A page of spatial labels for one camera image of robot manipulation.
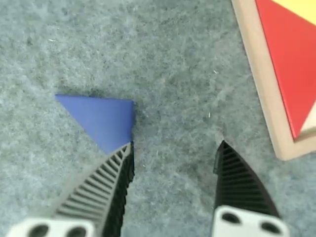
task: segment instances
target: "blue triangle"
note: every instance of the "blue triangle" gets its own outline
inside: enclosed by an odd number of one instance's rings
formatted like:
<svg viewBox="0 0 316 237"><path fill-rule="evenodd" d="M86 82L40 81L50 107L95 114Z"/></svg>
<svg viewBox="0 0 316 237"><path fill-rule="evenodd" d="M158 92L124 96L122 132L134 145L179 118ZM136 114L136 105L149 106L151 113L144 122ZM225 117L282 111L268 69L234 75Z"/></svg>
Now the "blue triangle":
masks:
<svg viewBox="0 0 316 237"><path fill-rule="evenodd" d="M106 154L132 141L133 101L69 95L56 98Z"/></svg>

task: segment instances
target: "puzzle board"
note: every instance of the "puzzle board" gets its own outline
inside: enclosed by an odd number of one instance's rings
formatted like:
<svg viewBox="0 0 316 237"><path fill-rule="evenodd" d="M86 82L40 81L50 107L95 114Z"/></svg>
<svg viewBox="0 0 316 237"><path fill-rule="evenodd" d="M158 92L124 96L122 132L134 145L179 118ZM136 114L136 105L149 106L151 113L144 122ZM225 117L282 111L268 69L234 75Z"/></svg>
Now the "puzzle board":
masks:
<svg viewBox="0 0 316 237"><path fill-rule="evenodd" d="M316 1L232 0L276 156L316 150Z"/></svg>

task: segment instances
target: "wooden frame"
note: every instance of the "wooden frame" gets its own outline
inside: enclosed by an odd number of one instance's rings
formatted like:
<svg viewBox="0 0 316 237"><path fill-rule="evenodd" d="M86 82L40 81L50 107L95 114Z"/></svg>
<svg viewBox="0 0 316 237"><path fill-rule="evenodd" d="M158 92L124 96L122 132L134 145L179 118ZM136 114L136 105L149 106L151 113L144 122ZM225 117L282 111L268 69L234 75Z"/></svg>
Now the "wooden frame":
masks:
<svg viewBox="0 0 316 237"><path fill-rule="evenodd" d="M276 156L289 160L316 151L316 132L293 140L255 0L232 0Z"/></svg>

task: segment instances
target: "carpet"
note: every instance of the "carpet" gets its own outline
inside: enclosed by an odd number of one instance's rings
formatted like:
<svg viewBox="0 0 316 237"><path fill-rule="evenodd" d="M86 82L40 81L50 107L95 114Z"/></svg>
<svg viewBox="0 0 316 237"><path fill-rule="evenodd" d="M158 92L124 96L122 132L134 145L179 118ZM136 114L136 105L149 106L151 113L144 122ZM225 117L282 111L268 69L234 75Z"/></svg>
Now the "carpet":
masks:
<svg viewBox="0 0 316 237"><path fill-rule="evenodd" d="M136 104L123 237L210 236L226 139L292 236L316 233L316 154L277 160L229 0L0 2L0 235L105 155L54 94Z"/></svg>

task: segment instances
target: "red triangle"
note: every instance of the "red triangle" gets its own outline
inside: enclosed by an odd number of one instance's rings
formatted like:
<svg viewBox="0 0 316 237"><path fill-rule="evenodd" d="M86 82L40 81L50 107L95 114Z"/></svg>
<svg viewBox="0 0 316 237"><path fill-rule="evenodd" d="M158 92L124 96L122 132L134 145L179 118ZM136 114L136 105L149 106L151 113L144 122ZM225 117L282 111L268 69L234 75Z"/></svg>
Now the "red triangle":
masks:
<svg viewBox="0 0 316 237"><path fill-rule="evenodd" d="M256 0L293 138L316 101L316 26L272 0Z"/></svg>

